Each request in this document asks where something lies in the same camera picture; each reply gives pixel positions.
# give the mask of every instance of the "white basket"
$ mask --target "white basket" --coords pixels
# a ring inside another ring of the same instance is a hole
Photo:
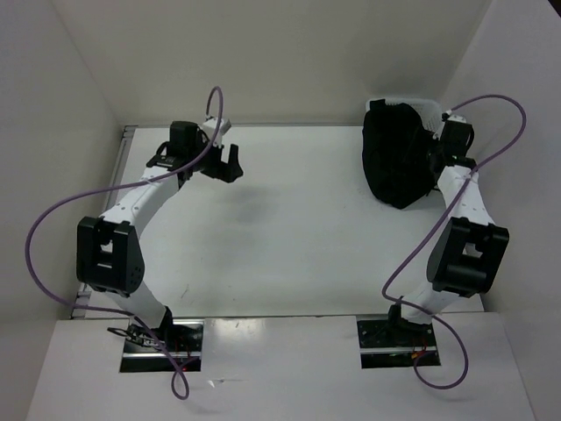
[[[397,105],[398,103],[406,103],[410,105],[413,110],[417,111],[423,127],[431,132],[437,132],[442,124],[442,108],[439,103],[431,99],[419,98],[398,98],[398,97],[385,97],[385,98],[371,98],[366,101],[366,111],[370,110],[370,102],[385,99],[387,105]]]

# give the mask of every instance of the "gray wall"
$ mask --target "gray wall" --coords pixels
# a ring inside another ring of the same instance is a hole
[[[125,124],[360,123],[370,95],[439,97],[490,0],[53,0]]]
[[[480,184],[494,220],[511,235],[486,305],[503,317],[540,421],[559,419],[561,389],[553,357],[561,347],[560,39],[561,18],[546,0],[496,0],[444,95],[452,106],[487,92],[507,94],[528,112],[520,144],[484,169]],[[496,100],[465,114],[480,156],[512,139],[520,124],[514,107]]]
[[[57,317],[32,283],[24,241],[57,199],[108,183],[120,128],[47,0],[0,1],[0,408],[24,419]],[[72,298],[75,225],[101,197],[68,206],[39,230],[37,269]]]

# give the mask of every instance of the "black cloth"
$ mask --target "black cloth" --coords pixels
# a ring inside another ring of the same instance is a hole
[[[362,130],[362,165],[381,202],[404,209],[435,185],[427,153],[437,142],[409,105],[370,102]]]

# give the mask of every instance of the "white plastic basket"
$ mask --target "white plastic basket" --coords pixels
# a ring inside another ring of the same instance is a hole
[[[437,132],[442,124],[442,107],[436,101],[431,99],[420,98],[399,98],[397,96],[388,96],[384,98],[371,98],[366,101],[366,111],[370,110],[370,102],[385,99],[387,105],[397,105],[398,103],[406,103],[410,105],[413,110],[417,111],[423,127],[431,132]]]

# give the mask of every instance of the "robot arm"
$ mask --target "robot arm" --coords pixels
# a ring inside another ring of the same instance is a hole
[[[429,164],[448,207],[470,177],[475,161],[465,157],[472,142],[471,125],[460,116],[444,117],[444,129]],[[478,181],[479,174],[473,174],[448,217],[429,257],[428,282],[403,297],[433,315],[452,303],[490,290],[507,248],[508,230],[496,226],[487,213]],[[391,312],[397,314],[390,319],[412,329],[432,320],[432,316],[409,306],[392,306]]]
[[[78,224],[78,279],[110,296],[123,310],[139,316],[164,340],[174,328],[172,314],[143,282],[145,263],[138,239],[158,210],[183,188],[194,172],[200,171],[224,182],[234,182],[243,175],[238,163],[238,146],[231,145],[227,163],[221,161],[222,136],[230,129],[230,123],[220,124],[214,145],[194,167],[155,182],[150,180],[192,161],[207,146],[207,133],[213,133],[217,123],[215,118],[208,119],[202,127],[195,123],[173,122],[170,140],[146,163],[140,181],[147,184],[129,191],[99,218],[85,217]]]

